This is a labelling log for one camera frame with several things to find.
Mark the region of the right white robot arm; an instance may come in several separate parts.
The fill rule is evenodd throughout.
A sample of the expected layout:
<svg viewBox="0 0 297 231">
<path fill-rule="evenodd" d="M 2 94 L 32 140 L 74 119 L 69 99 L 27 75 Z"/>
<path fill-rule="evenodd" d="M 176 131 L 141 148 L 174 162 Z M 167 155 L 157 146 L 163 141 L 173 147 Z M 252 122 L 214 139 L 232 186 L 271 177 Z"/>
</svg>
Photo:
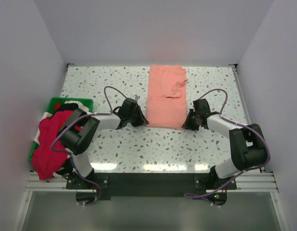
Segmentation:
<svg viewBox="0 0 297 231">
<path fill-rule="evenodd" d="M 198 131 L 200 127 L 219 133 L 230 141 L 231 157 L 211 167 L 206 184 L 220 189 L 226 179 L 246 170 L 262 167 L 270 161 L 270 153 L 257 124 L 245 125 L 231 121 L 218 112 L 212 112 L 206 99 L 193 101 L 183 129 Z"/>
</svg>

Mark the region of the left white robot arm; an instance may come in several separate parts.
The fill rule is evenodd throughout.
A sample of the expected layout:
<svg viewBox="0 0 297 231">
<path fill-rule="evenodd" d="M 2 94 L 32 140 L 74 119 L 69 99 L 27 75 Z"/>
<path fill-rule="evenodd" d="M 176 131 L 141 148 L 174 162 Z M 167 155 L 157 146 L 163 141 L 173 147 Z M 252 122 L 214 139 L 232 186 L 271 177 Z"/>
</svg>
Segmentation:
<svg viewBox="0 0 297 231">
<path fill-rule="evenodd" d="M 118 130 L 127 124 L 133 127 L 149 124 L 137 101 L 131 98 L 126 98 L 121 106 L 111 108 L 109 113 L 87 113 L 78 108 L 58 131 L 51 150 L 57 151 L 54 146 L 58 141 L 63 145 L 72 166 L 69 176 L 77 176 L 78 185 L 88 189 L 95 179 L 94 170 L 85 152 L 95 133 L 99 130 Z"/>
</svg>

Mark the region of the salmon pink t shirt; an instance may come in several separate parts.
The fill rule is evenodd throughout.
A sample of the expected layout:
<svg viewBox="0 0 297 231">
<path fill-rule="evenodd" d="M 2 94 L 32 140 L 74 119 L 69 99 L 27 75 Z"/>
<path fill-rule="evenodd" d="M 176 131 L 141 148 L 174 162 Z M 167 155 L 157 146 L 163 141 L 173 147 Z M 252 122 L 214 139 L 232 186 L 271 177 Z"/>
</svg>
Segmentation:
<svg viewBox="0 0 297 231">
<path fill-rule="evenodd" d="M 152 65 L 149 72 L 146 118 L 150 127 L 182 129 L 187 117 L 186 70 Z"/>
</svg>

